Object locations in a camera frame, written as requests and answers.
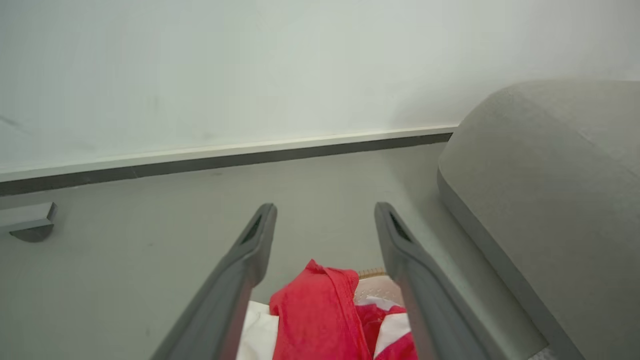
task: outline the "white fabric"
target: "white fabric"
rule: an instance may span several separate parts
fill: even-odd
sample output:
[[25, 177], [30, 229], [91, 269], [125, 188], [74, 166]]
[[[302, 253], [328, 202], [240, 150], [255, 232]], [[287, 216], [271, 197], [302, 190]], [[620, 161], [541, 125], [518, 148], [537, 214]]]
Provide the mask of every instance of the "white fabric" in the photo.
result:
[[236, 360], [271, 360], [276, 348], [279, 317], [269, 314], [269, 306], [249, 301]]
[[387, 275], [368, 277], [358, 281], [358, 287], [353, 294], [353, 302], [357, 304], [368, 296], [391, 300], [404, 307], [402, 290]]
[[400, 340], [407, 332], [410, 332], [409, 318], [404, 314], [391, 314], [385, 316], [380, 325], [380, 333], [376, 342], [375, 359], [387, 346]]
[[362, 299], [358, 301], [356, 303], [356, 306], [370, 305], [370, 304], [376, 304], [376, 306], [378, 306], [380, 309], [384, 311], [389, 311], [389, 309], [391, 309], [392, 307], [399, 306], [398, 304], [396, 304], [395, 302], [392, 302], [391, 300], [387, 300], [387, 299], [383, 299], [375, 296], [368, 296], [366, 299]]

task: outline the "baseboard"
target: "baseboard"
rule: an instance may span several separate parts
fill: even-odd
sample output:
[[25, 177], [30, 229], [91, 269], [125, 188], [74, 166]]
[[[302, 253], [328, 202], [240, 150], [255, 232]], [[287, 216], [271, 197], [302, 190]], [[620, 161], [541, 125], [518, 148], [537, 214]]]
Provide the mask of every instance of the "baseboard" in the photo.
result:
[[86, 163], [0, 171], [0, 196], [79, 184], [447, 141], [457, 126], [318, 136], [102, 158]]

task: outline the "gray baseboard trim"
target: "gray baseboard trim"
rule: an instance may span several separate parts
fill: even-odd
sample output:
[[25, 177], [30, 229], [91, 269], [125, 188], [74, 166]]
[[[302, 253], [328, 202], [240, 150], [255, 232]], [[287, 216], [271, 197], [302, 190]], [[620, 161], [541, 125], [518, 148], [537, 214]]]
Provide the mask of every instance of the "gray baseboard trim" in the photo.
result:
[[446, 142], [451, 137], [451, 134], [452, 133], [432, 134], [367, 142], [341, 143], [336, 145], [306, 147], [300, 149], [256, 152], [252, 154], [216, 156], [212, 158], [170, 161], [165, 163], [108, 168], [104, 170], [6, 181], [0, 183], [0, 197], [68, 188], [86, 184], [105, 183], [107, 181], [174, 174], [176, 172], [207, 170], [211, 168], [234, 167], [258, 163], [271, 163], [275, 161], [315, 158], [318, 156], [347, 154], [350, 152], [375, 151], [382, 149], [394, 149], [398, 147], [426, 145], [430, 143]]

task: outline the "white wall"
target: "white wall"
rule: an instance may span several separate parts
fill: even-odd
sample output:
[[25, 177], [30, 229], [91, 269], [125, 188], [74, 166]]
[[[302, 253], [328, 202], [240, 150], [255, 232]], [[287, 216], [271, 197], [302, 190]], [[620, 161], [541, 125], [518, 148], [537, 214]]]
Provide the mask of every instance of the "white wall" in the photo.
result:
[[0, 0], [0, 172], [457, 124], [517, 81], [633, 78], [639, 3]]

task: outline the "red fabric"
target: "red fabric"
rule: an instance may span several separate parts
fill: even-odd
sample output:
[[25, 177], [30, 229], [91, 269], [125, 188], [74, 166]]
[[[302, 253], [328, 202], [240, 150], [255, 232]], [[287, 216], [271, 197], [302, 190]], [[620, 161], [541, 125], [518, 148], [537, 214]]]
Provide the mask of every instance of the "red fabric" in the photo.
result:
[[371, 359], [353, 304], [358, 274], [314, 260], [269, 301], [280, 317], [274, 360]]
[[380, 326], [387, 315], [406, 313], [403, 307], [392, 306], [388, 311], [380, 309], [376, 304], [356, 306], [364, 337], [367, 340], [367, 348], [371, 356], [376, 352], [376, 343], [378, 342], [378, 334]]

